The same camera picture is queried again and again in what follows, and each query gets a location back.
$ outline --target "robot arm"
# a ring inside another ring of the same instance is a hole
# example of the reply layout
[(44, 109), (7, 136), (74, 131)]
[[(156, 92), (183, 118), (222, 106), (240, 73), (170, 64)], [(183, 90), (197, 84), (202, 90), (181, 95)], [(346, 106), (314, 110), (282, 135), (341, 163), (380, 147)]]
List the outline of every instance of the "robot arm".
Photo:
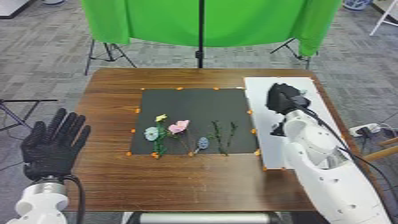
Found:
[(273, 85), (266, 107), (284, 115), (279, 135), (288, 137), (289, 143), (282, 154), (314, 208), (332, 224), (389, 224), (371, 183), (350, 157), (339, 151), (332, 133), (298, 109), (309, 103), (291, 86)]
[(53, 178), (30, 185), (16, 203), (19, 219), (7, 224), (66, 224), (62, 210), (67, 207), (66, 186)]
[(83, 126), (85, 117), (60, 109), (50, 125), (35, 122), (32, 133), (21, 143), (25, 176), (32, 185), (23, 191), (16, 204), (16, 212), (21, 216), (7, 224), (66, 224), (60, 213), (67, 207), (64, 180), (78, 183), (71, 175), (76, 156), (85, 145), (90, 127)]

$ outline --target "pink flower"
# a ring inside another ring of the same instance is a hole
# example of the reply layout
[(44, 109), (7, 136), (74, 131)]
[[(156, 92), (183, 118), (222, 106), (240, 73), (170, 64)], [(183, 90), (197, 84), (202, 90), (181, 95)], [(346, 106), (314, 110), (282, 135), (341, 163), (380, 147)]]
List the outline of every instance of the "pink flower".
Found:
[(178, 121), (178, 123), (169, 126), (170, 133), (176, 134), (183, 132), (188, 127), (188, 124), (190, 124), (190, 120)]

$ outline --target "chair leg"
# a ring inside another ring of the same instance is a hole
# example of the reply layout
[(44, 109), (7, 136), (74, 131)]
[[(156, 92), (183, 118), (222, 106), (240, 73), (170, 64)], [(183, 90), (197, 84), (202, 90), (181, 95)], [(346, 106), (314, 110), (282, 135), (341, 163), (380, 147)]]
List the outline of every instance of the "chair leg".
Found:
[(394, 2), (391, 3), (391, 6), (389, 6), (389, 8), (387, 8), (387, 11), (385, 11), (384, 14), (382, 14), (382, 18), (380, 18), (378, 21), (377, 21), (377, 26), (375, 26), (375, 28), (373, 28), (373, 30), (371, 30), (369, 36), (373, 36), (373, 34), (375, 34), (375, 32), (377, 32), (377, 29), (378, 29), (378, 27), (380, 27), (380, 25), (382, 25), (382, 23), (384, 23), (385, 17), (387, 17), (387, 15), (389, 15), (389, 12), (391, 12), (391, 10), (392, 10), (392, 8), (394, 8), (396, 3), (398, 3), (398, 0), (394, 0)]
[(362, 158), (368, 162), (371, 162), (377, 159), (382, 159), (384, 157), (387, 157), (389, 155), (392, 155), (394, 153), (398, 153), (398, 146), (382, 149), (382, 151), (371, 153), (369, 155), (366, 155)]
[(380, 145), (380, 146), (385, 146), (385, 145), (391, 145), (391, 144), (394, 144), (394, 143), (398, 143), (398, 137), (392, 138), (392, 139), (389, 139), (387, 141), (380, 142), (378, 145)]

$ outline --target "wooden table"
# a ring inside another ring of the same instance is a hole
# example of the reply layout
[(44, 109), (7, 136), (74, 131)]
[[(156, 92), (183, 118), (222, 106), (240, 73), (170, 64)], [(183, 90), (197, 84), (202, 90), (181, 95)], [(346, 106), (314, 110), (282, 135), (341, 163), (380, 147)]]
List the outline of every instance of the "wooden table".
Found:
[[(249, 76), (311, 77), (352, 149), (352, 138), (314, 74), (289, 69), (101, 69), (85, 90), (78, 113), (92, 135), (74, 173), (87, 211), (305, 211), (314, 210), (291, 171), (263, 172), (254, 154), (126, 156), (140, 88), (231, 88)], [(76, 210), (76, 189), (71, 188)]]

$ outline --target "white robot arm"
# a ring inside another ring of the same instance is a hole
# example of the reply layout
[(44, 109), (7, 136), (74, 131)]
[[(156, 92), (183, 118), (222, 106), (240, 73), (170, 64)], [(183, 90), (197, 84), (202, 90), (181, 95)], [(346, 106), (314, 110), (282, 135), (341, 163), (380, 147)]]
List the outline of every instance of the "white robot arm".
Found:
[(357, 165), (339, 152), (329, 130), (309, 115), (286, 114), (282, 148), (314, 208), (330, 224), (389, 224), (380, 198)]
[(16, 212), (21, 216), (7, 224), (66, 224), (62, 210), (67, 207), (66, 186), (58, 181), (44, 181), (28, 186)]

